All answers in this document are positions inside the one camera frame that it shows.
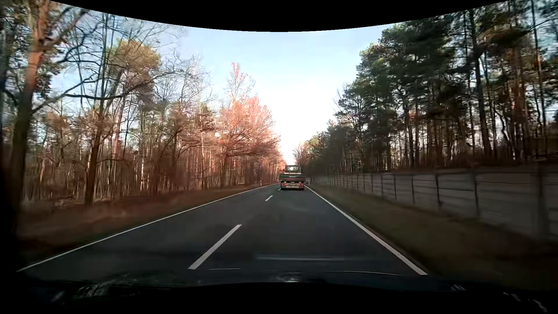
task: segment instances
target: blue sky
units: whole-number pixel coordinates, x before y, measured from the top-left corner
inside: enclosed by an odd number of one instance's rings
[[[231,63],[256,81],[261,102],[273,112],[283,157],[326,127],[333,117],[336,90],[351,82],[359,52],[377,41],[389,25],[313,32],[243,32],[189,28],[177,49],[199,53],[222,91]]]

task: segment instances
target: truck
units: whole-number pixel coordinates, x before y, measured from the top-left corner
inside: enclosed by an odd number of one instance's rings
[[[281,182],[281,190],[304,190],[306,174],[302,173],[302,167],[300,167],[299,165],[286,165],[285,172],[279,174],[279,181]]]

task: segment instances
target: asphalt road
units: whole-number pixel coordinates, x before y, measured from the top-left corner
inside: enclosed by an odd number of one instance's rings
[[[272,184],[221,199],[22,272],[46,280],[158,270],[184,276],[235,269],[424,274],[308,188],[278,189]]]

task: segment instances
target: dry grass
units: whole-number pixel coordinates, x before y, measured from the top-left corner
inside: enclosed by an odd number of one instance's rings
[[[430,274],[523,289],[558,288],[556,243],[537,242],[477,221],[401,206],[346,189],[311,188],[393,241]]]
[[[87,208],[83,204],[64,206],[34,204],[19,216],[17,237],[25,261],[43,259],[104,236],[193,208],[256,187],[237,186],[224,189],[137,196],[117,201],[100,201]]]

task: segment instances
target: fence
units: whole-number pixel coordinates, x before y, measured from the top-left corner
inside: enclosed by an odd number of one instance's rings
[[[312,182],[558,241],[556,166],[336,174]]]

